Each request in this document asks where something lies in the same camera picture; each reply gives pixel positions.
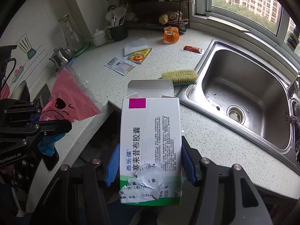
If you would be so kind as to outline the white green medicine box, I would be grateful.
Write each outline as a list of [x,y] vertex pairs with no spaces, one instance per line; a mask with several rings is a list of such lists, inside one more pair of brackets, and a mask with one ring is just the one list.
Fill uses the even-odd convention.
[[119,198],[123,204],[181,203],[179,99],[167,79],[131,80],[121,110]]

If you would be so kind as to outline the yellow bristle scrub brush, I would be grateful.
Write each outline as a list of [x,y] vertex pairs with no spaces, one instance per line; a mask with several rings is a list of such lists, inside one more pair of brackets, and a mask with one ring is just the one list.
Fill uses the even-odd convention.
[[176,70],[163,72],[161,79],[168,79],[174,85],[190,85],[197,82],[198,75],[195,70]]

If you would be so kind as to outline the white pink sachet packet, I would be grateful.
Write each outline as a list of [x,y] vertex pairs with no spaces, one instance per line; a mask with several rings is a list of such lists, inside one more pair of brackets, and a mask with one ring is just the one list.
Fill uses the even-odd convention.
[[134,69],[137,64],[121,57],[114,57],[105,66],[124,76]]

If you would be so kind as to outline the red sauce packet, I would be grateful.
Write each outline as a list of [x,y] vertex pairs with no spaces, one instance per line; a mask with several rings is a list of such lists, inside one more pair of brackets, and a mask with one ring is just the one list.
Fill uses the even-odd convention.
[[194,54],[202,55],[202,48],[199,48],[199,47],[194,47],[194,46],[188,46],[188,45],[186,45],[183,48],[183,50],[187,51],[187,52],[194,53]]

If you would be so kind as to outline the yellow yeast packet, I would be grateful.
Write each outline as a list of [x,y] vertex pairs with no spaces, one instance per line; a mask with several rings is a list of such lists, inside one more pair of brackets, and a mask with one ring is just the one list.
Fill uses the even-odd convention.
[[144,50],[136,51],[130,54],[127,60],[134,62],[138,65],[142,64],[146,57],[150,54],[152,48],[146,48]]

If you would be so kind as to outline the white napkin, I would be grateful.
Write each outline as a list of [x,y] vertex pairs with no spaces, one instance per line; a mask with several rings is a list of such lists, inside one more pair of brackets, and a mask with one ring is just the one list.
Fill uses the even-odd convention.
[[133,54],[134,52],[147,49],[149,46],[145,38],[138,39],[136,41],[130,42],[124,47],[124,56]]

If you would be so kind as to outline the orange plastic cup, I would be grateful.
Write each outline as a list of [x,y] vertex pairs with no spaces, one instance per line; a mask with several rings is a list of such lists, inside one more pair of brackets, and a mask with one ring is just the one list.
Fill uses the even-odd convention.
[[164,42],[177,43],[179,41],[179,30],[177,27],[168,26],[164,28]]

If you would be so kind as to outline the wok with buns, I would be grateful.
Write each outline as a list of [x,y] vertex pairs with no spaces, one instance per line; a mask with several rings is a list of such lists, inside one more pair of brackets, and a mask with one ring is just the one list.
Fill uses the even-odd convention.
[[20,100],[20,101],[27,101],[29,102],[31,100],[29,88],[27,87],[26,81],[22,81],[17,88],[13,91],[13,93],[10,96],[10,99],[14,100]]

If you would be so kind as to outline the blue saucer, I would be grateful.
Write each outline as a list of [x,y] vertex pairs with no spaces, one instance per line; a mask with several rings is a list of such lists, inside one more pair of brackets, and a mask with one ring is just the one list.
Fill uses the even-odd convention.
[[74,57],[72,57],[67,63],[62,63],[60,67],[56,69],[56,72],[60,72],[66,66],[71,66],[74,62]]

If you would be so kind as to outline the small steel teapot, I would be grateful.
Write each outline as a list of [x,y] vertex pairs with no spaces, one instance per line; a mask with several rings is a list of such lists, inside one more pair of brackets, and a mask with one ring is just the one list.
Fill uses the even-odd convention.
[[63,49],[58,48],[53,51],[52,56],[49,58],[57,68],[61,66],[62,63],[67,63],[72,58],[72,52],[69,48]]

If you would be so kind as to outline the green tray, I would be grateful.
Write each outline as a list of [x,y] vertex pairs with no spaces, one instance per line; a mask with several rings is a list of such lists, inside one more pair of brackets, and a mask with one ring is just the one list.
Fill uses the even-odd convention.
[[81,50],[77,51],[76,53],[73,53],[72,55],[74,57],[78,57],[79,55],[82,55],[88,48],[90,47],[90,43],[87,43]]

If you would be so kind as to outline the glass carafe bottle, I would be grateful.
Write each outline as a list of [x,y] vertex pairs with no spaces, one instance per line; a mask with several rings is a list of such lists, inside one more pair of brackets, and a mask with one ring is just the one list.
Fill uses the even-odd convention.
[[69,15],[64,15],[58,20],[58,22],[63,29],[67,47],[71,50],[72,54],[81,50],[86,45],[86,43],[80,33],[78,33],[78,31],[71,23]]

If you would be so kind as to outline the white sugar pot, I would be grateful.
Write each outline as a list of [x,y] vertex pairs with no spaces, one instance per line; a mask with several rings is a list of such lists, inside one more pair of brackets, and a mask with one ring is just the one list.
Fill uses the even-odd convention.
[[102,46],[108,42],[106,39],[106,32],[104,30],[96,29],[93,35],[93,45],[96,47]]

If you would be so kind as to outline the white rice paddle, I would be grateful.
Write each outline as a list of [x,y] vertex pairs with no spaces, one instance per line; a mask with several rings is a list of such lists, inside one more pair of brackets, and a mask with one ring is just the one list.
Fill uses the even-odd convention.
[[119,7],[116,8],[113,12],[114,14],[114,26],[118,26],[119,25],[119,21],[122,17],[124,17],[126,13],[126,9],[124,7]]

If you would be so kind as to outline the ginger root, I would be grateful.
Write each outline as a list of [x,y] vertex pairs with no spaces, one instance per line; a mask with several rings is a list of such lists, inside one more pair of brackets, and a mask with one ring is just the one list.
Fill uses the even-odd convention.
[[181,17],[182,17],[181,11],[168,11],[159,17],[159,22],[160,24],[165,25],[170,21],[172,22],[175,20],[179,20]]

